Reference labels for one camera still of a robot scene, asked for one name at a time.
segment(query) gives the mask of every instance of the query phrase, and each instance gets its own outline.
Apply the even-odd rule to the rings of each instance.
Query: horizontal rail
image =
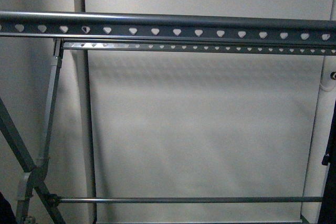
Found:
[[[265,47],[265,49],[267,47],[267,50],[273,50],[273,47],[279,49],[284,47],[289,50],[311,49],[315,50],[313,54],[325,55],[336,50],[336,22],[181,15],[0,11],[0,37],[63,38],[67,40],[66,42],[70,42],[70,39],[77,39],[77,41],[109,39],[128,40],[139,44],[148,44],[151,41],[158,46],[165,43],[171,46],[174,44],[198,45],[198,49],[202,46],[206,48],[213,46],[214,52],[217,52],[215,49],[217,45],[236,48],[244,46],[246,50],[243,53],[248,54],[267,52],[259,51],[259,47]],[[130,47],[123,50],[141,49]],[[302,54],[300,50],[291,54]]]
[[[273,28],[336,31],[336,22],[329,20],[246,18],[190,15],[117,14],[117,13],[71,13],[71,12],[12,12],[0,11],[0,20],[28,23],[64,24],[120,24],[120,25],[160,25],[198,26],[228,28]]]
[[[133,41],[133,40],[94,40],[65,39],[65,50],[126,50],[126,51],[172,51],[172,52],[212,52],[231,54],[276,54],[276,55],[329,55],[336,56],[336,46],[318,48],[314,45],[272,45],[231,43],[211,43],[192,41]]]
[[[202,198],[64,198],[57,203],[104,203],[104,204],[181,204],[181,203],[277,203],[277,202],[322,202],[322,197],[202,197]]]

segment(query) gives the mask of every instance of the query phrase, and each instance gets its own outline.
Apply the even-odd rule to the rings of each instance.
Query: clothes drying rack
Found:
[[[235,54],[336,56],[336,22],[178,15],[0,12],[0,37],[54,39],[43,135],[34,162],[0,98],[0,130],[20,163],[16,220],[28,215],[33,189],[54,223],[66,223],[58,210],[65,203],[247,203],[322,202],[318,224],[336,223],[336,110],[322,164],[329,165],[323,197],[68,198],[45,184],[57,85],[64,50],[129,50]]]

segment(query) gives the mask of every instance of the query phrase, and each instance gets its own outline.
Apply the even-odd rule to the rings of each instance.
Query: diagonal metal leg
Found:
[[[45,121],[37,166],[35,165],[28,149],[14,125],[14,122],[0,98],[0,130],[25,172],[19,183],[18,189],[18,204],[16,210],[16,220],[18,224],[23,224],[28,215],[29,201],[33,196],[33,188],[37,192],[54,223],[65,223],[57,207],[48,204],[47,197],[50,196],[50,193],[44,183],[48,172],[50,136],[62,57],[62,41],[57,39],[55,41],[54,58],[51,63]]]
[[[47,196],[50,195],[46,184],[43,182],[39,186],[35,187],[37,195],[40,197],[44,207],[48,211],[50,217],[52,218],[55,224],[66,224],[63,220],[63,217],[58,210],[57,206],[52,206],[49,204]]]
[[[41,138],[39,155],[37,158],[37,166],[40,167],[43,166],[49,159],[51,129],[53,126],[52,122],[54,120],[56,94],[57,94],[59,73],[62,67],[62,58],[63,58],[62,41],[60,39],[57,39],[55,41],[54,57],[51,63],[51,74],[47,95],[42,138]]]
[[[5,104],[0,98],[0,130],[7,143],[11,147],[16,159],[19,161],[24,172],[29,173],[35,167],[35,163],[27,150],[17,128],[10,117]]]

